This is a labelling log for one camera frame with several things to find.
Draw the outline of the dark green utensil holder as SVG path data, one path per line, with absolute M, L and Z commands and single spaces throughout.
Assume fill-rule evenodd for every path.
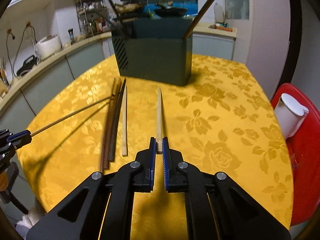
M 122 76 L 185 86 L 191 76 L 193 40 L 183 35 L 187 18 L 138 18 L 112 28 L 112 44 Z

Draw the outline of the yellow floral tablecloth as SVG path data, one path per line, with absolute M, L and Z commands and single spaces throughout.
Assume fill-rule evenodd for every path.
M 151 137 L 167 137 L 192 164 L 209 173 L 226 172 L 289 227 L 289 154 L 273 108 L 244 64 L 195 55 L 184 87 L 135 78 L 126 85 L 111 171 L 132 160 Z M 37 134 L 19 150 L 46 210 L 98 167 L 106 110 L 100 103 Z

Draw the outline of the metal spice rack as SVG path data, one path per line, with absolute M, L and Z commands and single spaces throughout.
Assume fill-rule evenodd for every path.
M 81 33 L 95 36 L 108 30 L 108 8 L 105 0 L 75 0 Z

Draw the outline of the white plastic jug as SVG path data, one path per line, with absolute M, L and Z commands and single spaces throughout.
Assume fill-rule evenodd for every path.
M 294 136 L 298 131 L 308 115 L 309 109 L 300 104 L 290 94 L 283 93 L 274 109 L 274 113 L 282 135 L 286 140 L 287 138 Z

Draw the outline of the orange cloth on counter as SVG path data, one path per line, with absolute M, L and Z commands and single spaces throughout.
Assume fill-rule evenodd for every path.
M 218 29 L 218 30 L 223 30 L 223 31 L 228 31 L 228 32 L 232 32 L 233 29 L 230 27 L 225 26 L 222 23 L 214 23 L 212 25 L 209 26 L 209 28 L 211 29 Z

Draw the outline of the light bamboo chopstick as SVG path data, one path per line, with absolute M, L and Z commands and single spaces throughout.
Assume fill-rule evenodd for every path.
M 163 152 L 163 124 L 162 124 L 162 93 L 158 87 L 158 98 L 157 98 L 157 126 L 156 126 L 156 142 L 157 142 L 157 153 L 162 154 Z

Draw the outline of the white rice cooker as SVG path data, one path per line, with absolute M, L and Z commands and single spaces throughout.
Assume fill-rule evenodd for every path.
M 41 60 L 44 60 L 60 50 L 61 47 L 59 35 L 48 35 L 35 44 L 35 53 Z

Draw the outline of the red plastic stool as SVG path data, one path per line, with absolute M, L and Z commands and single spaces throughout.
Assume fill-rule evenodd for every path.
M 297 87 L 282 84 L 271 105 L 276 108 L 283 94 L 289 94 L 307 109 L 299 128 L 286 139 L 293 172 L 293 211 L 291 225 L 309 220 L 319 205 L 319 110 Z

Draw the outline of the black wok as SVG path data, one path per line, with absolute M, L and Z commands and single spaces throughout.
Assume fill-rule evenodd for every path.
M 187 12 L 186 8 L 165 7 L 159 3 L 156 3 L 155 6 L 156 9 L 154 10 L 154 12 L 157 16 L 161 18 L 183 17 Z

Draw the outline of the light wooden chopstick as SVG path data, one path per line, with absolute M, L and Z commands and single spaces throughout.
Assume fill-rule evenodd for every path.
M 128 156 L 127 149 L 127 87 L 125 86 L 123 101 L 122 101 L 122 110 L 123 110 L 123 118 L 122 118 L 122 156 Z

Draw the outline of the thin dark metal chopstick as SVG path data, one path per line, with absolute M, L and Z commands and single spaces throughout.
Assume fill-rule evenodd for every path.
M 76 115 L 76 114 L 78 114 L 78 113 L 81 113 L 81 112 L 83 112 L 83 111 L 85 111 L 85 110 L 87 110 L 87 109 L 89 109 L 89 108 L 91 108 L 91 107 L 93 107 L 93 106 L 95 106 L 95 105 L 97 105 L 97 104 L 100 104 L 100 103 L 105 102 L 105 101 L 107 101 L 107 100 L 111 100 L 111 99 L 113 99 L 113 98 L 114 98 L 114 95 L 111 95 L 111 96 L 105 97 L 105 98 L 103 98 L 103 99 L 100 99 L 100 100 L 98 100 L 98 101 L 96 101 L 96 102 L 93 102 L 93 103 L 91 103 L 90 105 L 87 105 L 87 106 L 85 106 L 85 107 L 82 107 L 81 109 L 78 109 L 78 110 L 76 110 L 76 111 L 73 111 L 72 113 L 69 113 L 69 114 L 65 115 L 64 117 L 61 117 L 61 118 L 59 118 L 58 120 L 56 120 L 56 121 L 54 121 L 54 122 L 52 122 L 52 123 L 50 123 L 50 124 L 42 127 L 41 129 L 38 129 L 37 131 L 32 132 L 32 133 L 30 134 L 30 136 L 31 136 L 31 137 L 34 137 L 34 136 L 42 133 L 43 131 L 45 131 L 45 130 L 47 130 L 47 129 L 49 129 L 49 128 L 51 128 L 51 127 L 53 127 L 53 126 L 55 126 L 55 125 L 57 125 L 57 124 L 65 121 L 65 120 L 67 120 L 68 118 L 71 118 L 72 116 L 74 116 L 74 115 Z

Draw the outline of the golden pot with lid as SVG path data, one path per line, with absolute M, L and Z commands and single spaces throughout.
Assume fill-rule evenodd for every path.
M 144 10 L 145 5 L 142 3 L 114 4 L 119 14 L 134 12 L 136 10 Z

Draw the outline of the black countertop appliance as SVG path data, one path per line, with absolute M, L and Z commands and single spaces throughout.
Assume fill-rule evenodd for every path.
M 22 67 L 17 71 L 17 76 L 24 76 L 30 70 L 32 70 L 33 66 L 37 65 L 38 57 L 35 55 L 31 55 L 28 57 L 22 64 Z

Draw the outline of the black patterned chopstick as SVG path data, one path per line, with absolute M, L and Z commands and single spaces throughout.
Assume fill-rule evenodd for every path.
M 119 12 L 116 9 L 116 6 L 114 4 L 114 2 L 112 0 L 108 0 L 108 2 L 110 3 L 112 9 L 114 10 L 114 13 L 117 16 L 117 19 L 119 20 L 119 22 L 122 24 L 123 23 L 123 19 L 121 18 L 121 16 L 119 15 Z
M 189 38 L 189 36 L 192 34 L 194 28 L 197 26 L 201 18 L 204 16 L 204 14 L 207 12 L 207 10 L 210 8 L 210 6 L 214 3 L 215 0 L 207 0 L 200 11 L 198 12 L 197 16 L 193 19 L 192 23 L 189 25 L 188 29 L 184 33 L 182 39 L 186 40 Z

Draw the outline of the dark brown wooden chopstick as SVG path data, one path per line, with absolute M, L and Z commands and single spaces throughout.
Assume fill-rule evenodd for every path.
M 120 89 L 120 92 L 118 93 L 116 108 L 114 111 L 114 119 L 111 127 L 110 144 L 108 148 L 108 161 L 110 162 L 115 161 L 117 130 L 118 130 L 120 110 L 121 110 L 121 104 L 123 100 L 125 86 L 126 86 L 126 79 L 124 79 L 124 81 L 121 83 L 121 89 Z

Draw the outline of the white plastic bottle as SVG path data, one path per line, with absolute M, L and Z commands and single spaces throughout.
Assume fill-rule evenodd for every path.
M 224 11 L 222 5 L 215 3 L 214 5 L 215 23 L 224 23 Z

